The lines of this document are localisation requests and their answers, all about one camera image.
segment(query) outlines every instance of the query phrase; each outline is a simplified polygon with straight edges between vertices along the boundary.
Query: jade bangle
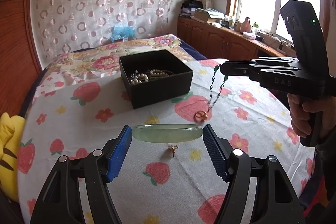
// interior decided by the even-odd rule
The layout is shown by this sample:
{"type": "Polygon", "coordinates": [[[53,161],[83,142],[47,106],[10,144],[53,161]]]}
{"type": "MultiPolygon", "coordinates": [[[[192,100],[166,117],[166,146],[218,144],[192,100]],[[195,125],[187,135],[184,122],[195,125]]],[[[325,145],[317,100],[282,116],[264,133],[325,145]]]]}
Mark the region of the jade bangle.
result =
{"type": "Polygon", "coordinates": [[[151,143],[189,142],[202,134],[197,124],[142,124],[132,128],[134,138],[151,143]]]}

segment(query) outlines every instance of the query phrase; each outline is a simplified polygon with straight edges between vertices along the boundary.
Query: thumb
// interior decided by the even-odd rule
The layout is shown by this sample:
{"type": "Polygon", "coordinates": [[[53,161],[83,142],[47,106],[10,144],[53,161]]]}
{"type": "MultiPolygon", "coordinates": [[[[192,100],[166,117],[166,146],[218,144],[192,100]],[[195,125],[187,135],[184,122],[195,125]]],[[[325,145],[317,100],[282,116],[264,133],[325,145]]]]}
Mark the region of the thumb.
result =
{"type": "Polygon", "coordinates": [[[320,111],[326,111],[330,105],[329,97],[321,98],[319,100],[308,100],[303,102],[302,108],[305,112],[317,113],[320,111]]]}

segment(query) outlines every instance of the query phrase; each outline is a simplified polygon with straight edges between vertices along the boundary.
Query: pink bottle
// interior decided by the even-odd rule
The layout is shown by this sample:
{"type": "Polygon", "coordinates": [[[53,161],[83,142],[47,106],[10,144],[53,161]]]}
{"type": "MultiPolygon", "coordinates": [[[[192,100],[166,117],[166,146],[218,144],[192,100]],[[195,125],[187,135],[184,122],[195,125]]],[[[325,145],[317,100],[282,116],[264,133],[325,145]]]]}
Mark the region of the pink bottle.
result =
{"type": "Polygon", "coordinates": [[[250,18],[245,17],[245,21],[241,24],[240,32],[250,32],[250,18]]]}

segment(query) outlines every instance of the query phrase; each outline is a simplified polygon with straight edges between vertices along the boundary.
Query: open jewelry box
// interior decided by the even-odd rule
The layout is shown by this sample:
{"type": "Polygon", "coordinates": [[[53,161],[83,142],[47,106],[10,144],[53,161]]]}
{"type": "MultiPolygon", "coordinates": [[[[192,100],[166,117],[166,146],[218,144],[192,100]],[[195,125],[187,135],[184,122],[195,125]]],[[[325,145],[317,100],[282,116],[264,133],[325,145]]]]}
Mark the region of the open jewelry box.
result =
{"type": "Polygon", "coordinates": [[[142,52],[119,57],[121,77],[134,109],[184,95],[190,91],[193,71],[167,50],[142,52]],[[132,74],[151,70],[169,71],[170,75],[130,84],[132,74]]]}

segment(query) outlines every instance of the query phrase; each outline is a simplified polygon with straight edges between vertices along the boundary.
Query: stuffed animal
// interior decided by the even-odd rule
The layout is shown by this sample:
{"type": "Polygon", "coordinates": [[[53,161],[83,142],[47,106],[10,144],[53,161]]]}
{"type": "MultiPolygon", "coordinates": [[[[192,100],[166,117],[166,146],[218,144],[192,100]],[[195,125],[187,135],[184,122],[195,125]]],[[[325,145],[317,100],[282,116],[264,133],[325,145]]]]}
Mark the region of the stuffed animal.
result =
{"type": "Polygon", "coordinates": [[[20,116],[9,117],[7,113],[0,118],[0,189],[16,202],[19,201],[17,155],[25,121],[20,116]]]}

